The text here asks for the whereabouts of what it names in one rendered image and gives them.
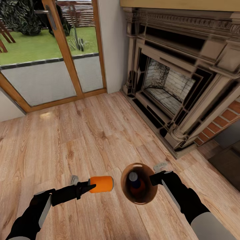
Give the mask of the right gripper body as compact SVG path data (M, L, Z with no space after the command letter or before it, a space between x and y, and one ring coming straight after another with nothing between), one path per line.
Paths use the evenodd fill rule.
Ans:
M157 174L154 174L154 175L152 175L152 176L149 176L149 178L150 178L151 183L152 183L153 186L158 185L158 184L161 184L160 181L159 181L159 176L160 176L160 174L163 173L163 172L165 172L165 170L164 170L164 171L161 171L161 172L159 172L159 173L157 173Z

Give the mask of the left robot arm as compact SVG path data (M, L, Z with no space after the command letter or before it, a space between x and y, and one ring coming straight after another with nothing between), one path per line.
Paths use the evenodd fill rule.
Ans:
M36 193L24 214L15 220L6 240L35 240L51 205L55 206L75 198L81 199L82 194L96 187L96 184L88 186L88 181L78 180L78 176L72 175L69 186Z

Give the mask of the trash can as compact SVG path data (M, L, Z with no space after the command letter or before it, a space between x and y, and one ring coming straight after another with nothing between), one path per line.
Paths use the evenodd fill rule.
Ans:
M142 167L134 167L133 165L142 165ZM131 172L136 172L139 176L139 179L143 178L147 184L146 189L138 193L137 195L132 195L129 187L131 183L129 181L129 174ZM150 203L156 196L158 185L153 186L149 176L154 175L155 173L151 168L143 163L131 163L123 170L121 175L121 188L123 194L128 198L128 200L136 205L147 205Z

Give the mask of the can of soda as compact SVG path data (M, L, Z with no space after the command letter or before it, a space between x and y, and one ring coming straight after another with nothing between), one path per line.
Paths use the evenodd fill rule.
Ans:
M114 188L114 179L112 176L99 176L99 177L91 177L88 181L88 186L96 184L96 187L89 190L91 193L98 192L109 192Z
M141 191L146 189L147 184L145 183L145 180L143 178L141 178L140 181L141 181L140 188L136 189L136 188L134 188L132 186L129 187L129 189L131 190L132 195L137 195L138 193L140 193Z
M141 181L139 179L139 176L136 172L131 172L129 174L129 181L131 183L131 186L138 189L141 186Z

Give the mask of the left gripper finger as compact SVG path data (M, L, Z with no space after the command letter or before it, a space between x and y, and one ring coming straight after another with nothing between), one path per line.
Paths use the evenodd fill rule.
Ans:
M80 185L80 188L83 187L83 186L87 186L88 185L88 181L87 182L80 182L79 185Z
M82 194L88 192L89 190L93 189L96 187L96 184L90 185L90 186L83 186L80 188L80 196L82 196Z

